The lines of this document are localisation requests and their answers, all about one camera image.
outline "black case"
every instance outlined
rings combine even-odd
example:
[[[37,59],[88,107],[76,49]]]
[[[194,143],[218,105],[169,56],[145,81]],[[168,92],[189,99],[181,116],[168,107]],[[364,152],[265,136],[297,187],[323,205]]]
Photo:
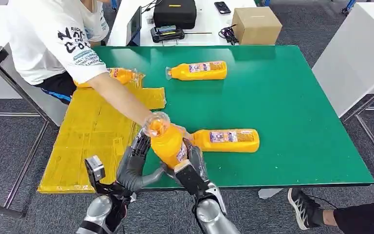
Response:
[[[154,7],[153,19],[156,27],[176,25],[182,29],[192,29],[196,24],[196,17],[194,0],[161,0]]]

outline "black shorts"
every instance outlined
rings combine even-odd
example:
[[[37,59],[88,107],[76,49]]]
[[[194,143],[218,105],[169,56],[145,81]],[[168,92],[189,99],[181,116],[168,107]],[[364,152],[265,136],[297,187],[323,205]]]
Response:
[[[374,203],[336,209],[333,214],[345,234],[374,234]]]
[[[45,79],[41,84],[34,85],[41,88],[46,94],[58,98],[65,104],[70,104],[76,85],[68,72],[64,72]]]

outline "juice bottle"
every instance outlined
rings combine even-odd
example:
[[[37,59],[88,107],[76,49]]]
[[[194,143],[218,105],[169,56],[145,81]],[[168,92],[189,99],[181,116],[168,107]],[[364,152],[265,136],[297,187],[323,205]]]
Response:
[[[224,79],[227,76],[225,61],[182,63],[176,67],[166,68],[167,79],[203,80]]]
[[[128,83],[130,80],[133,79],[133,76],[135,75],[132,70],[128,70],[128,69],[124,69],[124,68],[120,68],[120,67],[107,68],[107,70],[110,73],[110,77],[119,80],[122,84]],[[88,83],[78,84],[77,82],[75,82],[75,80],[74,80],[74,84],[78,88],[88,88],[88,87],[91,87]]]
[[[174,169],[187,159],[187,147],[183,142],[183,132],[171,124],[164,112],[154,112],[146,119],[144,133],[151,137],[151,148],[158,157]]]
[[[198,130],[191,143],[202,151],[252,153],[259,148],[259,134],[254,129]]]

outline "black sneaker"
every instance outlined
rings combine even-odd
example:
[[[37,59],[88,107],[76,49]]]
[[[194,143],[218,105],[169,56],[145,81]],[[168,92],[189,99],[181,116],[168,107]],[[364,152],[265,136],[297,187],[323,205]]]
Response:
[[[297,188],[289,189],[287,199],[295,209],[296,221],[300,229],[307,230],[319,226],[312,221],[313,213],[318,211],[319,204]]]

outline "robotic hand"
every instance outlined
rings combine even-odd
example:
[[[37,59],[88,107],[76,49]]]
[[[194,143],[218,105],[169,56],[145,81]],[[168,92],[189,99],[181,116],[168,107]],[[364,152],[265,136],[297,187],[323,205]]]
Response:
[[[206,165],[199,147],[184,139],[188,159],[174,168],[178,182],[195,198],[193,213],[204,234],[239,234],[236,226],[228,220],[219,188],[207,177]]]
[[[150,146],[150,138],[140,131],[131,146],[126,149],[118,166],[116,181],[112,184],[100,182],[105,177],[105,169],[97,156],[85,159],[91,185],[98,194],[104,195],[92,201],[84,221],[76,231],[77,234],[118,232],[127,216],[131,195],[157,182],[164,172],[164,168],[160,167],[151,175],[142,176]]]

